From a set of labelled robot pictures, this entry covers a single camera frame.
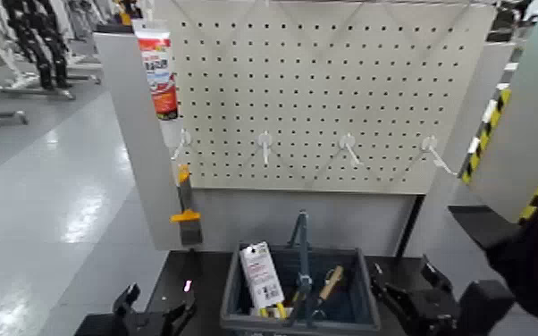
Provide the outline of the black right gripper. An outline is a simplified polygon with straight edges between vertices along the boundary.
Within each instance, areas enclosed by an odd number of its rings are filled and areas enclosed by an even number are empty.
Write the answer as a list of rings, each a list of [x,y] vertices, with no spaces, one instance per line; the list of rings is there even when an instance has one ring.
[[[460,307],[451,294],[452,283],[427,255],[422,256],[422,262],[421,274],[434,289],[407,292],[387,282],[382,268],[374,263],[371,291],[397,317],[407,335],[454,335]]]

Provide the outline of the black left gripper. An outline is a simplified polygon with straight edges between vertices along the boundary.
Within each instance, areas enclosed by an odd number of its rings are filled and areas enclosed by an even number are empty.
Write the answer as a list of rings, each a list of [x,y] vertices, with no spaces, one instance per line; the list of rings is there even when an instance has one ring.
[[[134,282],[114,301],[113,314],[86,315],[74,332],[75,336],[179,336],[197,312],[197,302],[183,301],[165,313],[136,313],[133,303],[140,287]]]

